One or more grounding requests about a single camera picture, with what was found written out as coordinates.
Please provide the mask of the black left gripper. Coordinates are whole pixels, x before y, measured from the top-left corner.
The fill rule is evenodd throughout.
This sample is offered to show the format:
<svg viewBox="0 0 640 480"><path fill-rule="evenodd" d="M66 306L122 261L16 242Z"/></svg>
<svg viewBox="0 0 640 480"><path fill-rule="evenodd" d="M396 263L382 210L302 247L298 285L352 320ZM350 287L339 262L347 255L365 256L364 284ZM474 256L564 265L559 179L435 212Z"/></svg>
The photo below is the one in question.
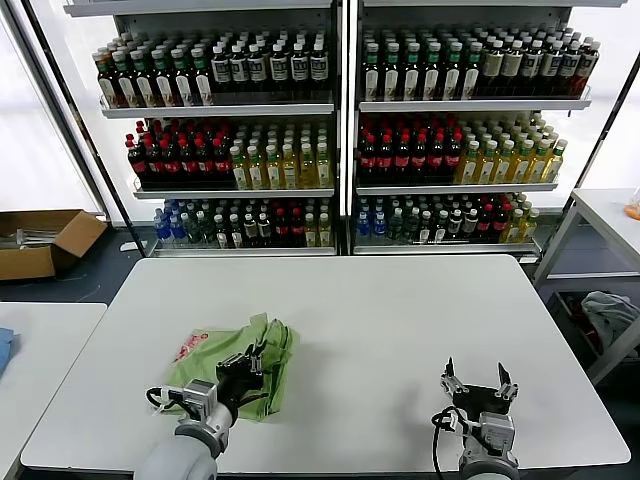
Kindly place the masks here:
<svg viewBox="0 0 640 480"><path fill-rule="evenodd" d="M241 401L249 391L263 387L262 354L248 348L236 353L216 366L219 401Z"/></svg>

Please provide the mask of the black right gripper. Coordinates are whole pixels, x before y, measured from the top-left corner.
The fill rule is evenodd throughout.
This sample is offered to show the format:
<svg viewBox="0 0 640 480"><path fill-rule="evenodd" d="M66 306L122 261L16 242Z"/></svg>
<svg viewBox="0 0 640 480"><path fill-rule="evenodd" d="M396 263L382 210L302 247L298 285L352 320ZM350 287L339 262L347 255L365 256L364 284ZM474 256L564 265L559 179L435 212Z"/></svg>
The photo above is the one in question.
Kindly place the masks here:
<svg viewBox="0 0 640 480"><path fill-rule="evenodd" d="M465 385L455 375L453 358L450 357L440 376L440 385L445 394L452 397L453 405L466 413L467 419L478 422L483 412L508 414L511 399L518 395L519 385L511 380L509 372L501 362L498 363L498 376L498 389Z"/></svg>

